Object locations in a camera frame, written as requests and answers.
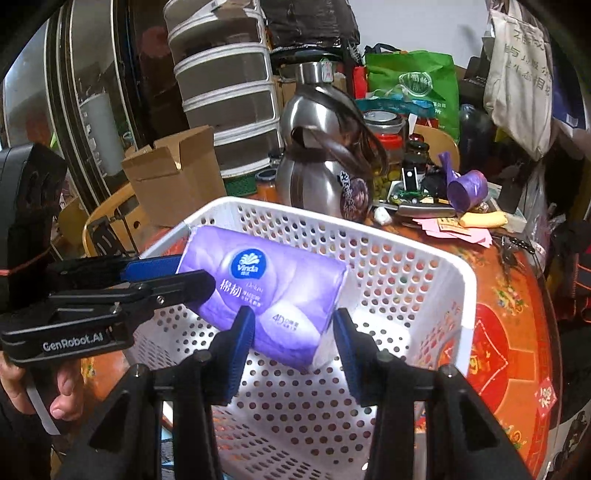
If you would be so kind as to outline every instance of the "blue round logo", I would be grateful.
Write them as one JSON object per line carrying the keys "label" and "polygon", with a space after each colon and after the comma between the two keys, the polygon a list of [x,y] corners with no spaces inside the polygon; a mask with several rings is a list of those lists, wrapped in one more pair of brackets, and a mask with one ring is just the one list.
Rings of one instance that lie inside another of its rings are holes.
{"label": "blue round logo", "polygon": [[254,278],[259,280],[267,268],[265,254],[258,248],[248,248],[238,252],[230,265],[234,278]]}

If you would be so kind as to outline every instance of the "red jar lid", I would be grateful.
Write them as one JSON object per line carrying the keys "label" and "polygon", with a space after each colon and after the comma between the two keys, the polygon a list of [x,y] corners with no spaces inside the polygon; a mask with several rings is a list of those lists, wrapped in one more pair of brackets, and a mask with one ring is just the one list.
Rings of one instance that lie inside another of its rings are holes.
{"label": "red jar lid", "polygon": [[402,137],[396,134],[376,135],[386,150],[396,150],[402,148]]}

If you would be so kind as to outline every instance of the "red diamond sticker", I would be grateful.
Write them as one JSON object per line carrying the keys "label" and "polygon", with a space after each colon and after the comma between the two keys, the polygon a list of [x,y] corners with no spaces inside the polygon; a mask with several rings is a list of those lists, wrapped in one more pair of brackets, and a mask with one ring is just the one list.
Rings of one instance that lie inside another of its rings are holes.
{"label": "red diamond sticker", "polygon": [[552,382],[550,381],[550,377],[547,377],[538,387],[538,390],[535,391],[534,397],[538,403],[538,411],[540,412],[540,417],[544,418],[552,407],[558,400],[556,397],[556,392],[554,391],[554,387],[552,386]]}

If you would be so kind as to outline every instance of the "white laundry basket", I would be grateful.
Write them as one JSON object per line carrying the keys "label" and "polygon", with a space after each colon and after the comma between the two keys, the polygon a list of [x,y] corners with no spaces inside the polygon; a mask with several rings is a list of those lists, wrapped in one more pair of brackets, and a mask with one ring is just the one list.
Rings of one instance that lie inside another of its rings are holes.
{"label": "white laundry basket", "polygon": [[[235,197],[209,203],[142,257],[160,255],[197,225],[346,261],[358,279],[353,321],[359,331],[422,367],[436,368],[445,350],[467,373],[476,277],[460,258],[365,225]],[[128,358],[152,369],[167,367],[207,348],[216,331],[183,305],[157,310],[136,331]],[[349,395],[338,356],[308,373],[257,352],[248,357],[232,403],[213,407],[223,469],[238,480],[362,479],[375,413],[375,407],[361,408]]]}

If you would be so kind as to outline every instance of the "green shopping bag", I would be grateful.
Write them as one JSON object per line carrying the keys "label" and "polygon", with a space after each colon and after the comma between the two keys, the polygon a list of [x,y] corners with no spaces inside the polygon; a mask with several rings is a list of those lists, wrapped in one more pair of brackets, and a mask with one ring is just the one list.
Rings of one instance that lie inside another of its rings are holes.
{"label": "green shopping bag", "polygon": [[403,93],[435,105],[439,128],[458,142],[460,106],[456,70],[451,55],[425,50],[368,53],[369,91],[377,96]]}

